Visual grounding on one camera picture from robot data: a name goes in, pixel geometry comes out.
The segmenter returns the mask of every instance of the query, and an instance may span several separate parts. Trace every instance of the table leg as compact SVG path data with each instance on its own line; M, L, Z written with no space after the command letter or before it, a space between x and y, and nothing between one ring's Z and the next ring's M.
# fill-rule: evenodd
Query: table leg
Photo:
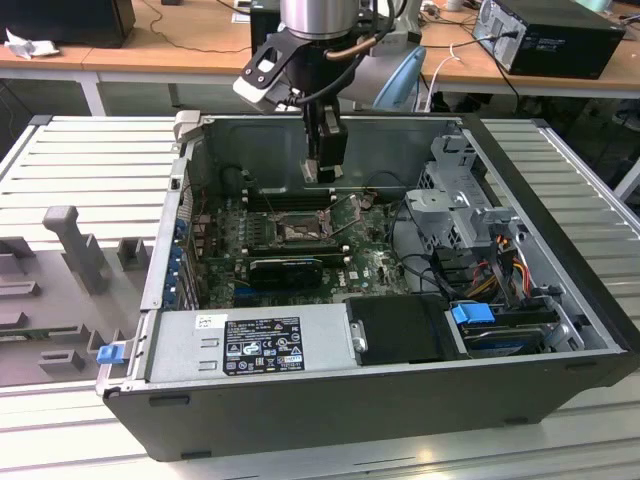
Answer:
M79 76L77 82L80 83L84 98L89 106L89 111L94 117L106 117L107 111L100 95L100 80L95 72L84 72Z
M180 95L178 94L178 85L170 83L169 85L169 98L171 99L171 106L173 108L181 108Z
M638 185L640 185L640 158L638 158L636 164L629 170L624 178L620 180L620 183L613 193L615 193L620 200L625 201Z

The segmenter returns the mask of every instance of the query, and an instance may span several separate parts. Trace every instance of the motherboard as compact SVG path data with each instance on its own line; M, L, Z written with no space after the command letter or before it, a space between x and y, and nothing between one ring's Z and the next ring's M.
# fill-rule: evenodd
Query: motherboard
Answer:
M227 198L194 219L202 303L307 305L409 293L389 247L394 211L360 192L303 202Z

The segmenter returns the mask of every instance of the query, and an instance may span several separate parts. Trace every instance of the computer case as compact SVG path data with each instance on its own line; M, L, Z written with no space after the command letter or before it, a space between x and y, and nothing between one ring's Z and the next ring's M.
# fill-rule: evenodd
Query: computer case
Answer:
M624 33L570 0L485 0L473 29L500 37L480 43L511 75L585 79L600 77Z
M119 48L136 17L131 0L6 0L2 2L0 40L5 29L30 40Z

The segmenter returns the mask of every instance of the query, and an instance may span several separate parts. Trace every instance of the wooden desk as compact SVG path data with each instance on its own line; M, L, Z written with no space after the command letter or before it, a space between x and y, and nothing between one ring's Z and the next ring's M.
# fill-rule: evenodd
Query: wooden desk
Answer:
M616 5L617 14L638 11ZM443 17L461 22L471 11L445 12ZM429 23L423 29L423 45L449 45L464 43L473 37L457 25ZM462 62L451 60L438 73L440 90L470 91L476 93L508 93L495 62L478 44L455 49ZM427 50L427 61L422 72L429 79L440 62L449 56L448 49ZM573 78L509 76L509 81L524 95L580 96L580 97L640 97L640 41L623 40L598 80Z
M82 61L91 51L90 47L58 47L60 55L33 57L26 60L16 57L8 48L0 48L0 68L82 70Z
M159 15L143 0L133 0L136 24L123 48L93 49L83 61L85 70L237 75L251 58L249 25L231 23L233 12L214 0L186 0L178 7L160 5L158 0L146 1L164 16L154 29L177 45L202 50L245 50L203 53L176 48L152 33L151 22Z
M173 43L203 50L240 50L237 53L198 52L176 48L151 32L151 22L163 18L155 30ZM133 0L136 25L121 49L67 47L62 55L23 60L0 48L0 78L70 80L80 83L93 115L105 115L100 96L101 82L147 82L175 84L233 83L250 58L249 25L231 23L232 11L215 0L185 0L181 6L162 6L159 0ZM616 12L638 11L616 6ZM470 11L444 12L447 19L460 21ZM456 25L428 24L423 44L449 45L471 40ZM479 45L456 49L462 62L450 61L440 70L436 88L440 91L506 93L511 90L491 57ZM423 73L431 79L447 49L429 49ZM640 41L623 41L599 80L511 76L522 95L596 98L640 97Z

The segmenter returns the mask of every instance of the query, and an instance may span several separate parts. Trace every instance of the power supply label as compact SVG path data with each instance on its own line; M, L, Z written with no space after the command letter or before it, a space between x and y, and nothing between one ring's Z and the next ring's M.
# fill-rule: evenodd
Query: power supply label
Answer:
M222 370L227 375L304 370L300 317L226 322Z

